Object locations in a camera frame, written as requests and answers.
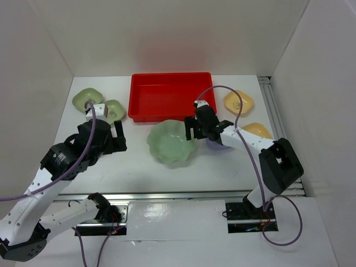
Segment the purple square plate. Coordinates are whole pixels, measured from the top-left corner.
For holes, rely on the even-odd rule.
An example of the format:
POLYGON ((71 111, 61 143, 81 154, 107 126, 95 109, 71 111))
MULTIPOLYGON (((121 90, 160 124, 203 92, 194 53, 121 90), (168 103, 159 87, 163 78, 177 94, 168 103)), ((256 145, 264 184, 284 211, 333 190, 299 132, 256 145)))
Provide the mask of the purple square plate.
POLYGON ((209 139, 206 139, 206 144, 207 146, 210 148, 210 149, 213 149, 213 150, 230 150, 231 148, 228 147, 228 146, 225 146, 225 145, 221 145, 217 142, 214 142, 214 141, 211 141, 209 139))

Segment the large green scalloped bowl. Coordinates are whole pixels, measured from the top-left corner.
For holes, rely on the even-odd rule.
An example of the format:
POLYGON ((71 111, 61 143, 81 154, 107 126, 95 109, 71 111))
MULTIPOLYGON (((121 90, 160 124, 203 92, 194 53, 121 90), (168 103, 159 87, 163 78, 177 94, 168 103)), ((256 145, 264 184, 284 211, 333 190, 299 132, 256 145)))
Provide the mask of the large green scalloped bowl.
POLYGON ((185 124, 179 120, 165 120, 152 126, 146 143, 150 155, 170 169, 190 166, 197 149, 194 140, 186 139, 185 124))

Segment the yellow square plate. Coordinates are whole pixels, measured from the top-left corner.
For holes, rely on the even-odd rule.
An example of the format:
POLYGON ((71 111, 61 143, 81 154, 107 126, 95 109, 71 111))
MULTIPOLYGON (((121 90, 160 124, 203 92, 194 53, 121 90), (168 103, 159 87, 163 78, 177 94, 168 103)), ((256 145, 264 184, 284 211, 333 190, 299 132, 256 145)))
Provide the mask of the yellow square plate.
POLYGON ((271 133, 262 124, 257 122, 245 125, 242 127, 242 129, 266 139, 273 139, 271 133))
POLYGON ((241 115, 246 115, 253 108, 254 100, 251 96, 242 91, 237 90, 237 93, 241 98, 234 92, 230 92, 224 97, 224 106, 235 115, 238 115, 239 112, 241 112, 241 115))

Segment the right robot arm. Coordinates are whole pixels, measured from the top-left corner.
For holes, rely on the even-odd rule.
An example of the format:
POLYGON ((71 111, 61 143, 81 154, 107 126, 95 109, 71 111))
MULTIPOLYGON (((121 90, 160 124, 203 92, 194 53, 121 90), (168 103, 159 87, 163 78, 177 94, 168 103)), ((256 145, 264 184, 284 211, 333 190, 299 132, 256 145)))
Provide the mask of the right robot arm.
POLYGON ((256 219, 268 201, 282 194, 304 174, 291 145, 285 139, 260 137, 227 120, 219 121, 206 101, 195 101, 195 114, 184 120, 186 139, 207 139, 215 145, 245 150, 257 172, 258 186, 243 198, 240 208, 245 216, 256 219))

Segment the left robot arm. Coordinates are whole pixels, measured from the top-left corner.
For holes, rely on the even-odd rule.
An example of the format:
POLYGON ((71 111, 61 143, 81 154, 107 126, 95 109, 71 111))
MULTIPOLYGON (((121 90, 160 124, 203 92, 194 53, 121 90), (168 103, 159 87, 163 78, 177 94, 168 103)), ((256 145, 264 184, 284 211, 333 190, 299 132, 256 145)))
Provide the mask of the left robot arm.
POLYGON ((29 261, 55 236, 85 221, 118 225, 119 209, 97 192, 57 213, 44 213, 62 190, 102 155, 126 149, 121 121, 111 126, 99 119, 79 125, 77 133, 53 145, 24 197, 1 220, 2 259, 29 261))

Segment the red plastic bin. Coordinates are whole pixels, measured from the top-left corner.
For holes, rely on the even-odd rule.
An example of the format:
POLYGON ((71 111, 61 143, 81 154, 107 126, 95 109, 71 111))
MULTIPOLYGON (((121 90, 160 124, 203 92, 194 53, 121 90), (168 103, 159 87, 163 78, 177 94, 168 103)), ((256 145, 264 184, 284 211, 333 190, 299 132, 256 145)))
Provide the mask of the red plastic bin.
POLYGON ((134 74, 128 116, 135 123, 183 121, 195 114, 194 101, 211 86, 208 72, 134 74))

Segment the near green square plate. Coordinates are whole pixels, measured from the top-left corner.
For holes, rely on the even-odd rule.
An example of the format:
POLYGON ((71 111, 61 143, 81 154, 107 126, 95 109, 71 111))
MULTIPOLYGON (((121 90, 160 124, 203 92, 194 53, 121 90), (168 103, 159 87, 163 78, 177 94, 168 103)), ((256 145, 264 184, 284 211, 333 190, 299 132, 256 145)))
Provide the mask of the near green square plate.
POLYGON ((105 105, 107 111, 107 122, 112 125, 115 121, 121 120, 125 115, 125 109, 117 100, 107 100, 105 105))

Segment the green square plate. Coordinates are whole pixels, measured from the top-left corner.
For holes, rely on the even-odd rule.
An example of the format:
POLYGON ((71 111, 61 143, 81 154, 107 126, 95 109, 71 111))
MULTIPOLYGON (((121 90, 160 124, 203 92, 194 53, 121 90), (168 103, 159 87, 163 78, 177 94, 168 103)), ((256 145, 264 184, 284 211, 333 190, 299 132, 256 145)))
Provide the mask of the green square plate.
POLYGON ((85 113, 85 103, 91 100, 93 104, 103 103, 103 95, 94 88, 86 88, 76 94, 72 99, 74 107, 82 113, 85 113))
POLYGON ((107 111, 107 122, 112 125, 115 121, 121 120, 125 115, 125 109, 117 100, 107 100, 105 105, 107 111))

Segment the far green square plate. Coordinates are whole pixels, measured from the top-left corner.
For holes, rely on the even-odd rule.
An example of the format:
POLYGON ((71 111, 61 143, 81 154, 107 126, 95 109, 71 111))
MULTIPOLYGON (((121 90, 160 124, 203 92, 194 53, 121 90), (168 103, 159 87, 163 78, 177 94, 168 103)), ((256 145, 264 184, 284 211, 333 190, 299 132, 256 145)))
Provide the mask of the far green square plate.
POLYGON ((85 103, 91 100, 93 104, 103 103, 103 95, 94 88, 86 88, 76 94, 72 99, 74 107, 82 113, 85 113, 85 103))

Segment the front aluminium rail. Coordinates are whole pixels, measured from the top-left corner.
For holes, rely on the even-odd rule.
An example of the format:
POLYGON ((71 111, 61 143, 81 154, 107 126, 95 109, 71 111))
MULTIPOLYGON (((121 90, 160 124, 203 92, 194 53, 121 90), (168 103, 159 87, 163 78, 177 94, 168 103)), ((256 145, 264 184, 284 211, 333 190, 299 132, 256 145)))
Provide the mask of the front aluminium rail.
MULTIPOLYGON (((158 193, 137 193, 137 194, 104 194, 107 200, 112 201, 133 201, 133 200, 188 200, 188 199, 229 199, 243 198, 247 191, 205 191, 205 192, 158 192, 158 193)), ((300 197, 305 196, 302 188, 292 188, 284 191, 283 195, 300 197)), ((60 194, 55 197, 54 202, 66 202, 70 200, 82 200, 86 198, 85 194, 60 194)))

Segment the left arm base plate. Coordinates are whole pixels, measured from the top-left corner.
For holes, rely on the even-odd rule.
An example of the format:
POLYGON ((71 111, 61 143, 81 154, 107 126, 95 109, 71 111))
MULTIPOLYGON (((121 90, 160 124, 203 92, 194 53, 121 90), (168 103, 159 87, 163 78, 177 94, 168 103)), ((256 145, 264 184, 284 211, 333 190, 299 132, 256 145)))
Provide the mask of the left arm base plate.
POLYGON ((104 221, 88 220, 76 226, 82 236, 124 236, 127 234, 128 203, 114 202, 104 221))

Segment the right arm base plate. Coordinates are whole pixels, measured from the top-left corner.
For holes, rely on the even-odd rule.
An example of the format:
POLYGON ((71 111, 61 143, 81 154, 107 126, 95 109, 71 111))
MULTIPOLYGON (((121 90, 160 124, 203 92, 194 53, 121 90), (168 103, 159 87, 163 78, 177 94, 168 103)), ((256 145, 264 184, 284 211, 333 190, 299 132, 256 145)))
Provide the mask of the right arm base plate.
POLYGON ((222 216, 227 220, 228 233, 257 233, 265 231, 279 231, 273 204, 270 204, 267 211, 262 208, 253 211, 251 214, 244 209, 242 202, 227 202, 222 216))

